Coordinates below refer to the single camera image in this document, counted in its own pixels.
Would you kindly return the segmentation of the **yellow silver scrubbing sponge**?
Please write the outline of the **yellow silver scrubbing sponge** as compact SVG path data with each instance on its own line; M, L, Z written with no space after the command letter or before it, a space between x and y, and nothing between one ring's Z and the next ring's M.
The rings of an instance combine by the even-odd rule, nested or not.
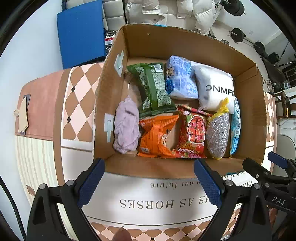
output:
M221 101L218 111L208 119L206 129L207 150L216 160L220 160L225 155L227 148L230 130L228 103L229 99L226 97Z

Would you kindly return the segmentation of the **orange snack bag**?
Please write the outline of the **orange snack bag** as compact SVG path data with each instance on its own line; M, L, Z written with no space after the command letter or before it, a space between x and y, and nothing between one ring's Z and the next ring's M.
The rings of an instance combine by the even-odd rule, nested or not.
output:
M144 134L140 138L137 155L146 158L175 158L175 154L166 146L166 140L178 118L175 114L140 120L139 124Z

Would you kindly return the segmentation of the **lilac fluffy cloth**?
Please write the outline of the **lilac fluffy cloth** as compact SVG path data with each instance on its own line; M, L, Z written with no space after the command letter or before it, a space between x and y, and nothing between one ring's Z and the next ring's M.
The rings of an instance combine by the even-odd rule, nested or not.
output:
M139 111L132 98L127 96L115 112L113 148L122 154L135 151L139 138Z

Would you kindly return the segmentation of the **grey round chair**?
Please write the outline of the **grey round chair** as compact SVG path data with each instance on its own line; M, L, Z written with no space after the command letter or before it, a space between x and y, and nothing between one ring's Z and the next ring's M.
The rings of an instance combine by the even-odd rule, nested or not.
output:
M283 134L277 135L277 154L284 158L295 160L295 151L295 143L289 136Z

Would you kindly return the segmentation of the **light blue flat packet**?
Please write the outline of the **light blue flat packet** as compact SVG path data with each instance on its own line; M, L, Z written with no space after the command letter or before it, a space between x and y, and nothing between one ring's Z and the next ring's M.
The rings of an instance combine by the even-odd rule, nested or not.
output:
M230 138L230 156L232 156L238 147L238 142L241 132L241 116L239 102L236 96L234 96L234 114L231 120L231 138Z

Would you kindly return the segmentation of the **dark wooden chair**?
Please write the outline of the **dark wooden chair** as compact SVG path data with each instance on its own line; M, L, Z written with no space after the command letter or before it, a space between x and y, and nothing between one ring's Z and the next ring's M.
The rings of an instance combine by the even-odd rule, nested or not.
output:
M295 95L288 97L284 91L278 92L273 95L276 104L277 119L295 118Z

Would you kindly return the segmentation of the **red snack bag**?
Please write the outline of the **red snack bag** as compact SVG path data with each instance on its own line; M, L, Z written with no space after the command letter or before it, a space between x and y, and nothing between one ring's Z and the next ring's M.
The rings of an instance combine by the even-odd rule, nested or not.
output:
M177 158L196 159L204 154L205 136L208 118L212 114L184 104L177 106L181 127L177 146L172 153Z

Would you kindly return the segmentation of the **beige card on table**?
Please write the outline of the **beige card on table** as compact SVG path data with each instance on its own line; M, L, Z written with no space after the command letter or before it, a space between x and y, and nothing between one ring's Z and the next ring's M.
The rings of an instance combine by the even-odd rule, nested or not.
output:
M30 94L26 94L23 96L23 100L21 101L20 107L14 111L14 116L18 120L18 128L17 133L21 135L26 134L26 130L29 127L28 121L28 107L30 103Z

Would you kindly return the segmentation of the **checkered printed tablecloth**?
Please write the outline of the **checkered printed tablecloth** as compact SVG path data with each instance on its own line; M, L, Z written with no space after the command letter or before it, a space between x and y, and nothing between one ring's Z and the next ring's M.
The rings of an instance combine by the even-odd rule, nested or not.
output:
M16 133L16 161L30 203L40 184L57 186L75 179L93 161L95 91L103 64L88 64L37 78L23 86L28 99L25 134ZM99 237L113 237L120 226L133 240L196 240L214 213L199 182L191 177L127 173L115 161L142 169L147 159L119 152L106 160L103 203L93 195L84 207Z

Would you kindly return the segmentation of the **green snack bag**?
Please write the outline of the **green snack bag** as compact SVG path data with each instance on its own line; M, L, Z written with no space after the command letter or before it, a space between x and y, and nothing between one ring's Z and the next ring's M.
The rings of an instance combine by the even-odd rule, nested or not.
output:
M163 63L137 63L127 66L127 70L134 76L140 91L142 104L138 110L141 119L177 111L166 91Z

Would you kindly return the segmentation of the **barbell on floor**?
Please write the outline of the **barbell on floor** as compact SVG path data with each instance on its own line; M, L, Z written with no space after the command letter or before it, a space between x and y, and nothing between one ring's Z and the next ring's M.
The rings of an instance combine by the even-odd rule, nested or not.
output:
M243 31L240 28L233 28L230 31L230 37L232 40L236 43L241 43L243 41L247 41L252 45L252 47L255 49L257 54L262 55L265 53L265 46L262 44L262 42L253 42L249 39L247 39L246 35L243 33Z

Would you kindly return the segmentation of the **barbell on rack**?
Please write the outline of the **barbell on rack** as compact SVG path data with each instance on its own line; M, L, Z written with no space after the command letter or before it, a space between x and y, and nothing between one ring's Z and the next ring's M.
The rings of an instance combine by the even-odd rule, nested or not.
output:
M244 5L240 0L222 0L220 4L224 7L227 13L233 16L241 16L245 12Z

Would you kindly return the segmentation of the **white puffer jacket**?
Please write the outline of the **white puffer jacket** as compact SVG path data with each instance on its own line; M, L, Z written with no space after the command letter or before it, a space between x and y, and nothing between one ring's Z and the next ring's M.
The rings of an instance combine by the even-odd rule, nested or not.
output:
M126 1L125 12L130 24L179 27L206 35L219 16L220 1L151 0Z

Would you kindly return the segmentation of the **blue folded mat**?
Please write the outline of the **blue folded mat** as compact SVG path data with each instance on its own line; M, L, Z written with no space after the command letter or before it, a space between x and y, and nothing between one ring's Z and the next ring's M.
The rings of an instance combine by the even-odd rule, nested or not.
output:
M91 1L70 9L67 1L62 1L57 29L64 69L105 59L102 1Z

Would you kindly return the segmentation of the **white padded board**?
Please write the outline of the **white padded board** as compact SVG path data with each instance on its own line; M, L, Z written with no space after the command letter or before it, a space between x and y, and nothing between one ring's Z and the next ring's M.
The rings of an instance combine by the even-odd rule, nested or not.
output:
M103 25L107 30L118 31L127 23L122 0L102 1Z

